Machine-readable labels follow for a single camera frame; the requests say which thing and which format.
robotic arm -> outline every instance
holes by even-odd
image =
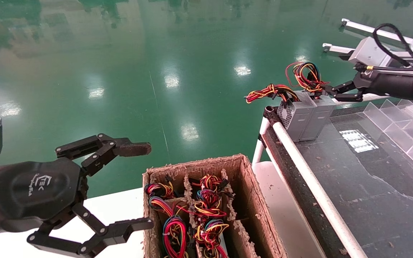
[[[348,20],[344,21],[344,25],[359,26],[357,23],[353,23],[353,25],[348,25],[347,23],[351,22]],[[375,34],[378,32],[381,35],[383,31],[375,29],[374,32]],[[399,31],[397,33],[397,35],[392,34],[392,36],[396,39],[400,36],[402,37]],[[355,65],[354,69],[358,73],[354,79],[335,87],[326,85],[324,90],[338,101],[361,102],[362,96],[366,93],[413,101],[413,45],[410,47],[408,51],[393,52],[392,55],[396,56],[393,58],[390,56],[388,49],[385,49],[386,52],[382,50],[385,47],[381,46],[380,41],[378,42],[378,40],[372,37],[367,37],[359,43],[356,49],[340,54],[341,59],[348,60]],[[347,93],[354,89],[358,91],[356,93]]]
[[[0,120],[0,152],[2,125]],[[27,241],[36,248],[72,257],[93,258],[109,245],[127,242],[130,234],[153,227],[148,218],[103,225],[84,206],[87,176],[95,175],[117,156],[132,157],[151,152],[148,142],[105,134],[57,147],[53,162],[23,162],[0,166],[0,232],[23,232],[39,228]],[[92,154],[81,165],[72,160]],[[94,232],[78,243],[49,236],[78,216]]]

cardboard divider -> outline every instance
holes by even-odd
[[[228,214],[223,218],[223,221],[229,224],[223,236],[229,258],[287,258],[251,164],[244,155],[150,168],[143,175],[143,183],[149,181],[163,183],[165,175],[172,177],[174,187],[184,190],[184,198],[170,200],[170,202],[184,200],[190,212],[189,214],[181,212],[185,214],[182,218],[188,219],[190,226],[196,228],[198,222],[193,214],[196,193],[193,192],[189,178],[199,180],[207,173],[229,180],[230,185],[224,190],[234,196],[230,198],[225,194],[222,195],[222,210]],[[147,207],[146,195],[144,201],[144,215],[156,218],[157,214]],[[157,235],[156,232],[162,230],[162,225],[159,220],[154,220],[154,224],[154,229],[144,233],[146,258],[161,257],[159,248],[161,244],[158,243],[161,235]],[[204,258],[203,248],[198,243],[195,246],[198,258]]]
[[[185,209],[187,209],[187,201],[186,198],[181,197],[181,198],[175,198],[175,199],[169,199],[169,200],[165,200],[165,202],[173,209],[174,208],[174,212],[176,213],[178,211],[178,208],[176,206],[179,207],[183,207],[186,206]],[[167,221],[168,219],[168,215],[162,212],[158,212],[159,215],[159,219],[160,222],[162,223],[162,225]],[[184,212],[184,211],[179,211],[178,213],[179,217],[181,217],[181,219],[185,222],[186,226],[189,226],[189,214]]]
[[[149,175],[145,173],[143,174],[143,186],[147,183],[149,183]],[[154,227],[144,231],[144,256],[147,258],[161,258],[160,250],[163,246],[159,232],[162,232],[162,225],[157,212],[149,207],[149,196],[147,194],[143,194],[143,215],[154,221]]]

power supply unit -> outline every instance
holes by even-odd
[[[290,102],[286,107],[282,102],[278,107],[281,123],[294,142],[316,139],[336,104],[325,95],[312,99],[308,92],[295,93],[300,101]]]

white table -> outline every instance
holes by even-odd
[[[309,229],[302,212],[288,187],[280,179],[271,162],[256,164],[254,172],[261,186],[262,193],[270,208],[277,230],[289,257],[294,258],[321,258],[324,257],[321,248]],[[136,219],[143,216],[143,190],[141,188],[91,198],[85,201],[84,206],[104,224],[125,219]],[[37,250],[26,242],[26,238],[34,230],[23,233],[0,234],[0,258],[62,258],[59,254]],[[74,218],[59,230],[51,233],[54,237],[84,242],[93,231],[81,220]],[[99,258],[143,257],[143,232],[131,234],[126,244],[113,245],[106,248]]]

